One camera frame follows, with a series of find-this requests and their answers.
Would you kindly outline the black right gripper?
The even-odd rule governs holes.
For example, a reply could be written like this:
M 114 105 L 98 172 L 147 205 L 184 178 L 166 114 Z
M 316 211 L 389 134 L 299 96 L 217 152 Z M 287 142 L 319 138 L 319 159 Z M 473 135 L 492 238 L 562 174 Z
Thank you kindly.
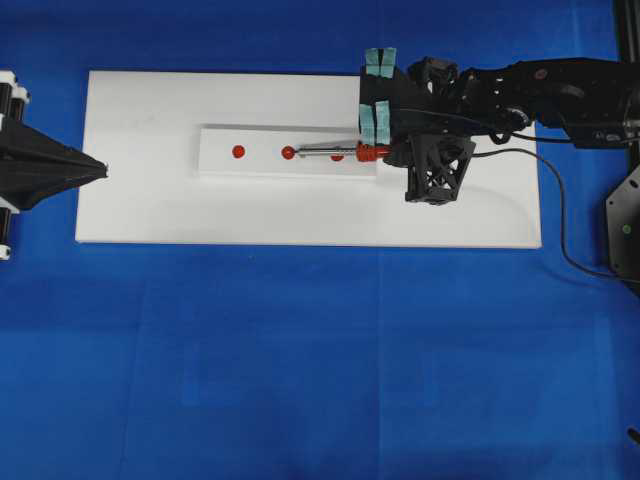
M 495 133 L 495 72 L 424 57 L 403 69 L 394 47 L 368 48 L 360 71 L 359 141 L 390 147 L 396 168 L 465 168 L 474 136 Z

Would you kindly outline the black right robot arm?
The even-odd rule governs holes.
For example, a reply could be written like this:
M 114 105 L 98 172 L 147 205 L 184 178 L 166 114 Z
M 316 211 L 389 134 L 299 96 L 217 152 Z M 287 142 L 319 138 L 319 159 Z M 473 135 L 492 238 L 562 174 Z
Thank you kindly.
M 579 149 L 619 149 L 639 139 L 636 63 L 569 58 L 461 71 L 425 57 L 402 70 L 391 50 L 370 49 L 359 102 L 388 105 L 382 130 L 393 144 L 419 135 L 504 144 L 534 123 L 563 131 Z

